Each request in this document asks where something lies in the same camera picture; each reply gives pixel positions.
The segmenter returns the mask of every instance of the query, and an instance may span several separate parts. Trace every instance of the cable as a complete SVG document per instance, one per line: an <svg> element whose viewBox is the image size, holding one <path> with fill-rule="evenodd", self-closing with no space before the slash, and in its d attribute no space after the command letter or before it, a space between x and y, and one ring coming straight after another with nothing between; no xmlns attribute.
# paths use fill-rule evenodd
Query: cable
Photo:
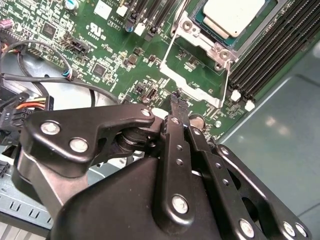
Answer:
<svg viewBox="0 0 320 240"><path fill-rule="evenodd" d="M67 66L67 68L69 69L70 73L69 73L69 76L71 77L72 76L72 73L73 73L73 69L70 65L70 63L67 61L67 59L56 49L54 49L52 46L50 46L49 44L45 43L45 42L42 42L42 41L38 41L38 40L33 40L33 39L30 39L30 40L23 40L23 41L17 41L11 45L9 45L5 50L4 52L2 53L2 57L1 57L1 61L0 61L0 64L2 63L5 55L10 51L10 50L13 50L14 48L18 47L18 46L21 46L21 45L27 45L27 44L39 44L39 45L43 45L43 46L46 46L47 48L51 49L52 51L54 51L54 53L56 55L59 56L59 58L64 62L64 64Z"/></svg>
<svg viewBox="0 0 320 240"><path fill-rule="evenodd" d="M91 107L94 108L96 106L96 94L95 91L89 89L90 98L91 98Z"/></svg>
<svg viewBox="0 0 320 240"><path fill-rule="evenodd" d="M17 54L17 62L18 62L18 65L19 65L21 71L23 72L23 74L27 77L32 77L32 75L30 74L30 72L26 68L24 56L20 52L18 52L18 54ZM41 96L43 96L43 97L49 96L49 92L40 82L34 82L33 85L39 91Z"/></svg>
<svg viewBox="0 0 320 240"><path fill-rule="evenodd" d="M18 75L8 74L8 73L1 73L1 75L3 79L7 81L31 82L31 83L61 83L61 84L77 85L80 87L84 87L84 88L96 91L97 93L100 93L106 96L108 99L112 100L115 104L120 104L118 98L115 95L113 95L111 92L104 90L100 87L84 83L84 82L69 81L67 78L63 78L63 77L49 77L49 78L28 77L28 76L18 76Z"/></svg>
<svg viewBox="0 0 320 240"><path fill-rule="evenodd" d="M38 103L38 102L25 102L17 106L15 109L23 109L23 108L35 108L39 107L44 109L46 106L44 104Z"/></svg>

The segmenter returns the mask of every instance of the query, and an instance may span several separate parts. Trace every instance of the microchip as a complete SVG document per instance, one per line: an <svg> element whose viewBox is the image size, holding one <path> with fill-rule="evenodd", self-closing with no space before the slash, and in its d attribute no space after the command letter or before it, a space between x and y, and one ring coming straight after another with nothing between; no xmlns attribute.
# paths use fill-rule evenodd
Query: microchip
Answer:
<svg viewBox="0 0 320 240"><path fill-rule="evenodd" d="M143 53L143 50L142 50L140 47L138 47L138 48L135 48L135 49L133 50L133 53L134 53L135 55L140 56L140 55Z"/></svg>
<svg viewBox="0 0 320 240"><path fill-rule="evenodd" d="M102 77L105 72L106 72L106 68L104 66L101 66L99 63L97 63L95 66L94 66L94 69L92 71L96 76L98 77Z"/></svg>
<svg viewBox="0 0 320 240"><path fill-rule="evenodd" d="M149 57L149 62L153 63L156 60L156 56L155 55L151 55Z"/></svg>
<svg viewBox="0 0 320 240"><path fill-rule="evenodd" d="M50 39L54 38L56 31L57 31L57 29L47 22L43 25L42 34L47 36Z"/></svg>
<svg viewBox="0 0 320 240"><path fill-rule="evenodd" d="M134 55L134 54L131 54L129 57L128 57L128 61L130 64L132 65L135 65L138 61L138 56Z"/></svg>

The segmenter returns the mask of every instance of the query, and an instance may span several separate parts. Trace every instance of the ram slot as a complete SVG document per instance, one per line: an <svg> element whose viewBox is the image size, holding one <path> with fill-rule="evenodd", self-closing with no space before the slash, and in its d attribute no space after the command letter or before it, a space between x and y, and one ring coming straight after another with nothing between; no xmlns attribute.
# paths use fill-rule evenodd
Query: ram slot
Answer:
<svg viewBox="0 0 320 240"><path fill-rule="evenodd" d="M292 38L292 35L296 32L296 28L304 23L306 18L308 18L308 16L311 14L310 10L313 10L318 5L319 2L312 2L305 5L303 9L300 9L297 16L293 17L293 19L291 19L285 26L283 26L281 34L275 37L272 43L264 51L264 55L266 57L262 57L261 59L259 59L259 61L256 62L256 67L250 68L250 70L243 74L237 81L237 86L241 90L246 92L247 86L256 81L256 74L260 71L263 71L263 69L265 71L268 70L264 67L264 65L267 64L269 60L272 60L275 54L281 52L281 49L283 49L284 47L283 45L286 43L286 41L289 41Z"/></svg>
<svg viewBox="0 0 320 240"><path fill-rule="evenodd" d="M154 0L150 9L145 14L144 19L147 19L149 22L151 22L155 18L156 14L159 10L161 2L162 2L161 0Z"/></svg>
<svg viewBox="0 0 320 240"><path fill-rule="evenodd" d="M295 0L286 12L277 19L274 26L255 44L250 52L244 56L240 63L232 70L230 79L233 85L237 85L238 79L248 70L251 66L259 60L261 55L264 54L268 46L273 42L278 35L281 34L284 24L288 19L296 16L299 9L312 0Z"/></svg>
<svg viewBox="0 0 320 240"><path fill-rule="evenodd" d="M134 25L140 20L141 16L144 14L148 2L149 0L138 1L136 7L131 12L130 16L128 17L124 25L125 29L128 32L131 32L133 30Z"/></svg>
<svg viewBox="0 0 320 240"><path fill-rule="evenodd" d="M152 26L149 28L149 31L145 35L144 39L148 42L152 40L152 38L157 34L159 28L162 27L162 23L168 16L170 10L175 5L176 0L167 0L164 7L162 8L161 12L159 12L152 24Z"/></svg>
<svg viewBox="0 0 320 240"><path fill-rule="evenodd" d="M262 76L258 77L258 81L248 86L248 97L254 98L259 91L283 68L304 46L309 43L320 30L320 9L318 9L317 19L311 18L308 26L304 26L303 34L296 38L295 42L286 50L278 59L269 67L269 70Z"/></svg>

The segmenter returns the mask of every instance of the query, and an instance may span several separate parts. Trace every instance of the black dimm slot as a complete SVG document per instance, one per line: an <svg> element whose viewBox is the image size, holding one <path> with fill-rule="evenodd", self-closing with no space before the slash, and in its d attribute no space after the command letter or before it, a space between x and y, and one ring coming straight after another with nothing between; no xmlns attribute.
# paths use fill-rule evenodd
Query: black dimm slot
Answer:
<svg viewBox="0 0 320 240"><path fill-rule="evenodd" d="M132 11L130 17L125 22L125 29L130 30L139 20L141 14L144 12L149 0L138 1L135 9Z"/></svg>
<svg viewBox="0 0 320 240"><path fill-rule="evenodd" d="M267 32L262 39L250 50L250 52L243 58L243 60L237 65L230 75L233 83L237 82L237 79L254 63L253 58L258 58L264 52L264 49L272 42L272 38L281 33L281 28L284 23L291 19L299 9L311 0L295 0L291 7L277 20L275 25L269 32Z"/></svg>
<svg viewBox="0 0 320 240"><path fill-rule="evenodd" d="M159 28L163 21L166 19L168 13L170 12L171 8L175 5L176 0L167 0L163 7L163 11L160 13L160 15L156 18L154 26L156 28Z"/></svg>
<svg viewBox="0 0 320 240"><path fill-rule="evenodd" d="M261 54L261 51L265 46L267 46L271 39L275 36L274 33L279 34L280 28L282 28L283 24L288 20L291 19L292 16L296 14L298 9L300 9L304 3L309 2L310 0L305 0L304 2L301 2L299 0L295 0L290 6L289 9L286 10L286 12L279 17L279 19L276 21L274 26L272 27L271 30L269 30L260 40L256 45L250 50L250 52L241 60L241 62L236 66L235 69L232 70L231 76L234 76L234 78L238 77L237 75L239 72L243 72L243 68L247 68L248 64L247 63L252 63L252 58L257 56L257 53Z"/></svg>
<svg viewBox="0 0 320 240"><path fill-rule="evenodd" d="M150 27L148 33L145 35L144 39L148 42L155 36L161 24L164 22L171 8L175 5L176 0L167 0L161 12L157 14L154 23Z"/></svg>
<svg viewBox="0 0 320 240"><path fill-rule="evenodd" d="M251 90L254 86L258 85L261 79L270 71L274 66L274 62L278 63L280 59L284 56L284 53L288 52L288 49L293 47L295 44L297 44L297 41L300 39L301 36L305 34L305 30L308 30L315 21L317 21L320 18L320 3L317 5L317 11L314 12L315 8L312 8L313 10L309 12L309 16L303 19L303 22L300 24L299 27L297 27L292 35L289 35L289 40L286 42L282 42L277 49L274 50L275 55L272 57L271 61L268 62L263 68L260 69L260 71L255 74L253 77L254 79L258 79L255 81L252 81L250 84L247 84L242 90L246 92L247 94L251 93Z"/></svg>
<svg viewBox="0 0 320 240"><path fill-rule="evenodd" d="M243 74L237 81L237 86L245 91L245 88L248 84L251 84L252 77L255 76L256 73L260 71L260 69L263 67L263 65L272 58L273 54L277 52L277 49L280 47L284 39L287 39L296 28L296 25L301 24L302 21L306 19L308 14L310 14L310 9L313 9L316 7L316 5L319 4L319 2L312 2L312 5L306 6L301 10L298 14L298 16L294 17L294 19L290 19L291 21L283 26L283 29L281 30L281 35L278 35L278 37L275 37L272 43L264 50L264 55L268 56L267 58L262 57L257 62L258 67L251 67L245 74Z"/></svg>
<svg viewBox="0 0 320 240"><path fill-rule="evenodd" d="M160 7L161 0L154 0L153 4L151 5L150 9L148 10L145 19L148 19L148 21L152 21L155 17L158 8Z"/></svg>
<svg viewBox="0 0 320 240"><path fill-rule="evenodd" d="M315 22L315 24L320 23L320 18ZM278 73L278 71L283 68L291 59L294 57L303 46L308 43L318 32L320 31L320 24L313 28L313 30L304 38L304 41L300 41L293 49L289 49L290 54L287 54L282 60L281 65L276 65L272 71L270 71L265 77L264 80L259 83L259 86L254 86L254 89L250 92L250 97L254 96Z"/></svg>
<svg viewBox="0 0 320 240"><path fill-rule="evenodd" d="M259 61L257 68L254 68L251 71L248 71L243 77L241 77L243 83L239 84L239 86L242 91L246 93L248 86L255 84L257 79L257 74L259 75L261 73L265 73L269 69L268 62L272 60L277 60L279 56L281 56L281 53L283 52L282 50L285 50L283 45L286 44L287 46L289 46L289 43L287 41L292 42L295 39L295 37L292 35L299 33L298 30L304 29L303 27L301 28L301 26L298 28L299 25L305 26L308 24L308 21L311 21L312 19L314 19L313 17L309 17L310 14L314 14L314 11L310 11L310 10L314 10L317 7L319 8L319 5L320 5L320 2L316 3L316 6L311 5L308 9L305 9L308 12L304 11L303 16L299 15L299 17L297 17L295 21L292 21L292 24L286 25L285 27L286 31L284 31L281 37L279 37L277 41L274 41L270 46L270 48L268 49L268 52L266 53L268 57L263 58L262 63L261 61Z"/></svg>

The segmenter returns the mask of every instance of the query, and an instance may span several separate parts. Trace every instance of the white connector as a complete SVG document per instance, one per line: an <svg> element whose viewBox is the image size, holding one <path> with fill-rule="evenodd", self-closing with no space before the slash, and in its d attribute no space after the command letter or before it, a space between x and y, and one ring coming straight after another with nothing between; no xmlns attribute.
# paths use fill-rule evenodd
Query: white connector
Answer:
<svg viewBox="0 0 320 240"><path fill-rule="evenodd" d="M116 13L119 16L124 17L126 15L127 11L128 11L128 8L125 5L122 5L122 6L118 7L118 9L116 10Z"/></svg>
<svg viewBox="0 0 320 240"><path fill-rule="evenodd" d="M230 99L234 102L237 102L241 98L241 94L238 90L233 90Z"/></svg>
<svg viewBox="0 0 320 240"><path fill-rule="evenodd" d="M246 102L246 105L244 106L244 109L247 110L248 112L251 112L255 107L256 105L254 104L254 102L251 100L248 100Z"/></svg>
<svg viewBox="0 0 320 240"><path fill-rule="evenodd" d="M146 29L146 25L143 22L139 22L134 29L134 33L137 34L138 36L141 36Z"/></svg>

